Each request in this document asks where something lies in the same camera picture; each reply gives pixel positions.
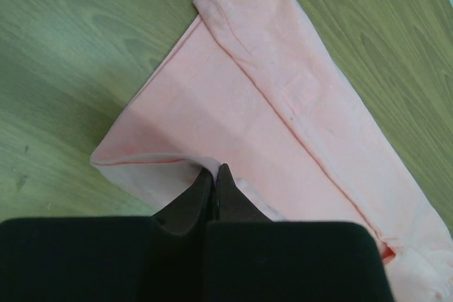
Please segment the salmon pink t-shirt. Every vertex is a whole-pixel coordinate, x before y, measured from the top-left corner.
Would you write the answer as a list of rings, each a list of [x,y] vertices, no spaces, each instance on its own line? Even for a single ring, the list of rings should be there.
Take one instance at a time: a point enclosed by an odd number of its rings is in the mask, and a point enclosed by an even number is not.
[[[297,1],[194,4],[91,164],[162,209],[225,163],[274,221],[364,226],[397,301],[451,301],[448,228]]]

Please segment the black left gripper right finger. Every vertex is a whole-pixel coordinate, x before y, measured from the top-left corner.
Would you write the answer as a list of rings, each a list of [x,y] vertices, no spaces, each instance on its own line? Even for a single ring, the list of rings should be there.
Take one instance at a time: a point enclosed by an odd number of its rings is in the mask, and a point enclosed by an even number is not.
[[[219,168],[207,225],[208,301],[393,301],[373,237],[344,221],[239,221],[242,196]]]

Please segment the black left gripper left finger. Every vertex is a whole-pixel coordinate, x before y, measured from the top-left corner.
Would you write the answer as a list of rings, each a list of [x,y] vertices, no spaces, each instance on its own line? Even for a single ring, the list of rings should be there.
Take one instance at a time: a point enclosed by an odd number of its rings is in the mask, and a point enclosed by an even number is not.
[[[2,301],[200,301],[212,175],[153,216],[1,224]]]

